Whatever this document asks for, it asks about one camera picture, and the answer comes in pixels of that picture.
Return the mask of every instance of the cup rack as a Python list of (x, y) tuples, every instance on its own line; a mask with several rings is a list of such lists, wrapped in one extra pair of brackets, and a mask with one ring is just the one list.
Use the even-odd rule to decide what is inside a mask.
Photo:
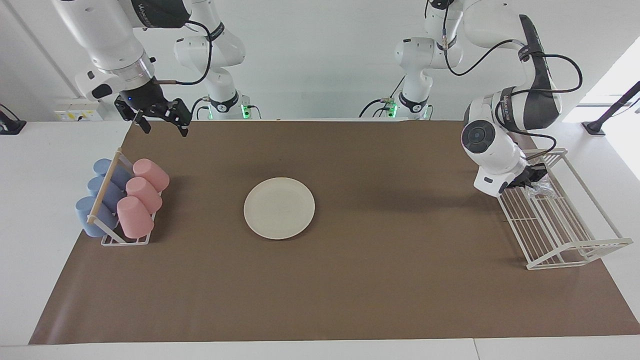
[[(116, 167), (120, 164), (126, 171), (128, 171), (131, 175), (133, 173), (133, 164), (122, 154), (122, 148), (118, 148), (113, 159), (111, 160), (111, 165), (107, 170), (107, 173), (104, 176), (104, 181), (100, 186), (100, 190), (98, 191), (98, 195), (96, 196), (95, 202), (93, 203), (93, 207), (91, 208), (91, 213), (87, 216), (87, 222), (89, 224), (95, 224), (97, 227), (101, 228), (107, 235), (102, 237), (102, 241), (100, 244), (102, 246), (135, 246), (135, 245), (146, 245), (149, 243), (149, 238), (151, 237), (151, 233), (146, 235), (143, 238), (138, 239), (129, 239), (126, 236), (120, 236), (114, 230), (111, 230), (104, 222), (102, 222), (98, 218), (98, 210), (100, 209), (100, 204), (102, 204), (102, 200), (104, 199), (104, 194), (107, 191), (107, 185), (111, 178), (113, 177), (113, 173), (116, 170)], [(156, 213), (151, 214), (151, 219), (156, 220)]]

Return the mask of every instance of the white table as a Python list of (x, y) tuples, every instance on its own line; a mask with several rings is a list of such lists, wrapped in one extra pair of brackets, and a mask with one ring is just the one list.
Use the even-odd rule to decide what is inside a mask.
[[(113, 155), (128, 126), (32, 122), (20, 136), (0, 137), (0, 359), (639, 358), (640, 336), (25, 346), (80, 232), (73, 205), (85, 196), (92, 164)], [(571, 162), (623, 235), (640, 242), (640, 182), (606, 138), (587, 136), (578, 124), (558, 124), (550, 132), (570, 150)], [(637, 244), (604, 258), (636, 318), (639, 259)]]

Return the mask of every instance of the black stand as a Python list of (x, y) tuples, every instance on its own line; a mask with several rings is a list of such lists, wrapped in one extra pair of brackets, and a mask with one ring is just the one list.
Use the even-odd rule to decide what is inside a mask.
[(596, 121), (583, 122), (582, 126), (591, 135), (605, 135), (602, 131), (602, 124), (609, 120), (618, 110), (620, 110), (629, 100), (631, 100), (637, 93), (640, 92), (640, 81), (638, 81), (625, 95), (622, 95), (620, 100), (616, 101), (611, 107)]
[(18, 135), (26, 124), (26, 121), (9, 119), (0, 111), (0, 135)]

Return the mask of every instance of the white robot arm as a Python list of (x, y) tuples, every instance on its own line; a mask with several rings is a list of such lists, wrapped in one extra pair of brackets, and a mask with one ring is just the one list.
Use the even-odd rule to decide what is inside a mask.
[(462, 145), (479, 165), (474, 186), (499, 197), (506, 188), (529, 186), (547, 173), (544, 164), (529, 164), (507, 132), (526, 135), (549, 127), (562, 112), (559, 93), (570, 90), (557, 90), (538, 32), (526, 15), (516, 16), (503, 3), (467, 2), (464, 27), (471, 42), (481, 47), (511, 40), (503, 47), (518, 51), (526, 75), (521, 86), (473, 100), (464, 116)]
[[(526, 81), (518, 87), (479, 97), (465, 112), (462, 145), (480, 166), (475, 187), (499, 197), (506, 188), (527, 186), (547, 172), (544, 165), (530, 165), (508, 132), (545, 129), (562, 111), (560, 92), (548, 70), (535, 26), (526, 15), (516, 15), (498, 0), (430, 0), (425, 29), (429, 37), (406, 39), (396, 47), (396, 59), (406, 72), (404, 88), (396, 97), (398, 116), (421, 119), (433, 84), (427, 69), (449, 69), (460, 64), (462, 50), (457, 30), (462, 22), (467, 38), (487, 49), (514, 49), (524, 67)], [(578, 70), (578, 66), (564, 56)]]
[[(428, 37), (407, 38), (396, 46), (396, 62), (404, 69), (404, 85), (394, 102), (398, 109), (396, 116), (409, 119), (423, 119), (433, 86), (433, 79), (426, 73), (428, 69), (446, 69), (442, 41), (442, 26), (447, 5), (444, 1), (431, 1), (426, 11), (424, 29)], [(458, 43), (457, 33), (463, 15), (461, 1), (451, 3), (445, 27), (451, 41), (448, 60), (452, 67), (458, 66), (463, 51)]]
[[(225, 28), (212, 0), (193, 0), (191, 19), (205, 24), (211, 34), (186, 37), (176, 41), (173, 52), (178, 62), (202, 74), (209, 66), (204, 79), (209, 96), (209, 110), (216, 120), (246, 118), (245, 108), (249, 100), (236, 89), (233, 77), (223, 67), (239, 65), (244, 61), (245, 50), (242, 41)], [(207, 64), (209, 43), (212, 42), (212, 60)]]
[(52, 0), (94, 67), (76, 76), (90, 100), (120, 93), (115, 105), (123, 119), (148, 133), (144, 116), (176, 125), (187, 135), (191, 114), (181, 99), (167, 101), (155, 79), (153, 58), (133, 35), (133, 28), (181, 28), (189, 22), (189, 0)]

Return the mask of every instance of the power socket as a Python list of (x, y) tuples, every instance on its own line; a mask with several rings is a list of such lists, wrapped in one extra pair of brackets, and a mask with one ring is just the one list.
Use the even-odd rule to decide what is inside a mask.
[(55, 109), (59, 121), (103, 121), (106, 107), (99, 102), (60, 104)]

